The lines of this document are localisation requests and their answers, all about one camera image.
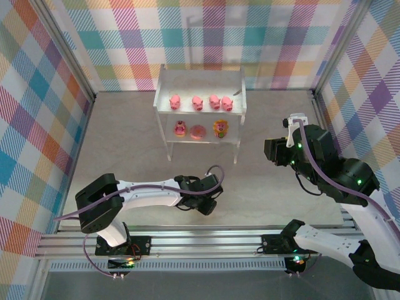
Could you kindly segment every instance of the plaid wall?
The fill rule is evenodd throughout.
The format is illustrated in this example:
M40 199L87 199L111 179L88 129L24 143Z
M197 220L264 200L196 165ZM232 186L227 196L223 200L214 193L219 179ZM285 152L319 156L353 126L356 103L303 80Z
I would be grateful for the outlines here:
M322 95L345 157L366 161L400 220L400 0L375 0Z
M28 0L0 0L0 299L22 299L89 101Z
M249 89L310 88L336 46L333 27L340 36L357 2L47 1L100 91L153 90L162 63L178 69L243 64Z

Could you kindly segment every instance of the shelf top tier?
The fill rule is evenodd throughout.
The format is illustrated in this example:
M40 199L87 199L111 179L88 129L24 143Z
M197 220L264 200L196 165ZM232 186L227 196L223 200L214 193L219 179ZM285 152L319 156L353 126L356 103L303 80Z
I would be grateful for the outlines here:
M227 96L233 100L232 111L220 107L217 111L209 105L209 97ZM174 95L181 98L181 107L173 110L169 100ZM198 96L203 100L202 111L195 111L192 98ZM206 70L167 70L161 66L154 107L160 114L245 114L246 88L243 70L240 71L206 71Z

